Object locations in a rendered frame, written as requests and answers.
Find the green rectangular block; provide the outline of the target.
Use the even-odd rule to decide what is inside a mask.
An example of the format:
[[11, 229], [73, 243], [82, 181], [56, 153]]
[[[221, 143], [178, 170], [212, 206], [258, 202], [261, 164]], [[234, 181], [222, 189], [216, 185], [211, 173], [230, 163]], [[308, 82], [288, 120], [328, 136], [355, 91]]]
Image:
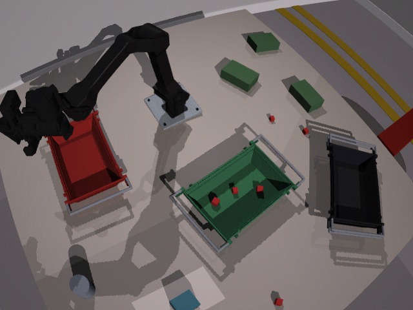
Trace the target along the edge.
[[288, 91], [307, 113], [320, 108], [324, 103], [324, 99], [305, 79], [294, 84], [292, 83]]
[[255, 53], [278, 50], [280, 42], [272, 33], [252, 34], [248, 35], [247, 43], [251, 46]]
[[221, 69], [220, 78], [248, 92], [258, 81], [259, 73], [231, 60]]

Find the teal block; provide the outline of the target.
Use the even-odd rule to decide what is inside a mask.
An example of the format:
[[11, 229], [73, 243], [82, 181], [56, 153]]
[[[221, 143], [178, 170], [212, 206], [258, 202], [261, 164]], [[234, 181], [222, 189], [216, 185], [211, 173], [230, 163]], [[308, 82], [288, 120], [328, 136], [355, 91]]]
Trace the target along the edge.
[[200, 306], [199, 301], [189, 289], [173, 298], [169, 303], [175, 310], [194, 310]]

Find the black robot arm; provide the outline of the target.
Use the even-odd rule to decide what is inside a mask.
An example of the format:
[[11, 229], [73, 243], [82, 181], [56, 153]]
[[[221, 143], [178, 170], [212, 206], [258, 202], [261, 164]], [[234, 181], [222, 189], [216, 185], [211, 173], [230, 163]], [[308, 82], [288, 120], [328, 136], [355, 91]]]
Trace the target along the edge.
[[166, 54], [169, 46], [169, 34], [157, 26], [145, 23], [132, 27], [119, 34], [87, 76], [67, 92], [58, 93], [54, 84], [27, 91], [22, 112], [36, 114], [43, 136], [63, 136], [68, 141], [74, 128], [66, 115], [76, 122], [86, 119], [96, 105], [99, 91], [122, 62], [132, 53], [147, 52], [157, 78], [154, 94], [166, 102], [162, 108], [175, 118], [187, 110], [190, 94], [174, 80]]

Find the grey cylinder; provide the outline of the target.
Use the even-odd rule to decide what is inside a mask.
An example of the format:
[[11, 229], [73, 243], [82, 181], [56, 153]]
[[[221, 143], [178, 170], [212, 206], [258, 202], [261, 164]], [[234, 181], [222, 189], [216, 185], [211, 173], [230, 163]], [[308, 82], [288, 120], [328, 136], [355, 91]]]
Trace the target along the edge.
[[82, 298], [91, 298], [95, 294], [95, 285], [86, 277], [80, 274], [74, 275], [69, 281], [70, 289], [73, 293]]

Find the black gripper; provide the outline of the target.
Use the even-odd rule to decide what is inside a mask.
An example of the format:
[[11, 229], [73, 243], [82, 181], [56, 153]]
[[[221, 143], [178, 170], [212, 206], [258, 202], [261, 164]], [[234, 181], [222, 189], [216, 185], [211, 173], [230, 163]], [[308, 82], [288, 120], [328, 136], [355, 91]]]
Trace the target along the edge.
[[0, 104], [0, 132], [18, 145], [21, 140], [28, 142], [23, 148], [26, 156], [33, 156], [38, 148], [39, 141], [43, 137], [40, 129], [40, 121], [34, 112], [19, 110], [21, 100], [15, 90], [8, 90]]

